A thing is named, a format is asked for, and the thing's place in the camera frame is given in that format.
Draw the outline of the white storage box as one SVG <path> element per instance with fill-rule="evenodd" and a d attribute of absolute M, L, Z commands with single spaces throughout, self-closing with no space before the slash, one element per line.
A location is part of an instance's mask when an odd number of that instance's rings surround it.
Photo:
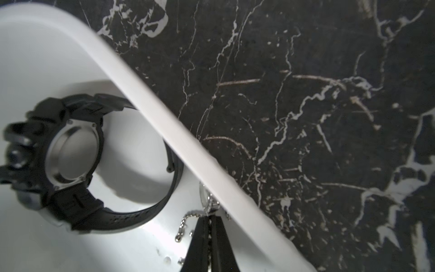
<path fill-rule="evenodd" d="M 308 262 L 194 138 L 166 105 L 129 66 L 82 21 L 58 8 L 39 3 L 18 3 L 1 8 L 1 26 L 17 23 L 57 30 L 79 45 L 139 112 L 169 143 L 197 178 L 217 196 L 232 219 L 254 244 L 284 272 L 313 272 Z"/>

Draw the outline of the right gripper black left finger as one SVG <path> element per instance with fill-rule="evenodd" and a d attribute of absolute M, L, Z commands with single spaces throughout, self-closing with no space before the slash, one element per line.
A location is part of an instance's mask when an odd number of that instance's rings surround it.
<path fill-rule="evenodd" d="M 209 246 L 208 217 L 200 217 L 180 272 L 207 272 Z"/>

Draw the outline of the black rubber sports watch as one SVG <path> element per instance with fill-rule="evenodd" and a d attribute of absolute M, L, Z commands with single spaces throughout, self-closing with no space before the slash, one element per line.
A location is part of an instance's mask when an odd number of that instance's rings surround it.
<path fill-rule="evenodd" d="M 171 186 L 151 207 L 118 213 L 88 189 L 104 149 L 104 116 L 131 107 L 128 99 L 109 94 L 41 101 L 25 121 L 4 129 L 9 145 L 1 183 L 11 186 L 25 208 L 44 211 L 75 232 L 120 232 L 149 222 L 165 208 L 182 178 L 184 164 L 171 148 L 166 149 Z"/>

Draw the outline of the silver chain watch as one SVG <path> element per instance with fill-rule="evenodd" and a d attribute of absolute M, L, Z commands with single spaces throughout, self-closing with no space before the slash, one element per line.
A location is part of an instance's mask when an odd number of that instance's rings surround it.
<path fill-rule="evenodd" d="M 191 211 L 191 212 L 188 212 L 187 214 L 185 214 L 180 222 L 179 230 L 177 231 L 177 234 L 175 235 L 174 240 L 177 243 L 181 242 L 182 238 L 185 236 L 186 221 L 189 218 L 196 218 L 198 221 L 198 219 L 200 217 L 207 216 L 208 222 L 209 222 L 208 272 L 211 272 L 211 264 L 210 264 L 210 259 L 211 259 L 210 216 L 212 216 L 212 215 L 218 216 L 217 212 L 220 210 L 220 202 L 215 198 L 215 196 L 203 184 L 199 185 L 199 196 L 200 196 L 203 211 L 200 213 Z"/>

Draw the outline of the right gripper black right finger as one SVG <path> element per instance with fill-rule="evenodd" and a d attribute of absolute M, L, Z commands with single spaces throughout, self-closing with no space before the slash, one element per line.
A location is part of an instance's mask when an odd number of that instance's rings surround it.
<path fill-rule="evenodd" d="M 222 218 L 210 216 L 211 271 L 240 272 Z"/>

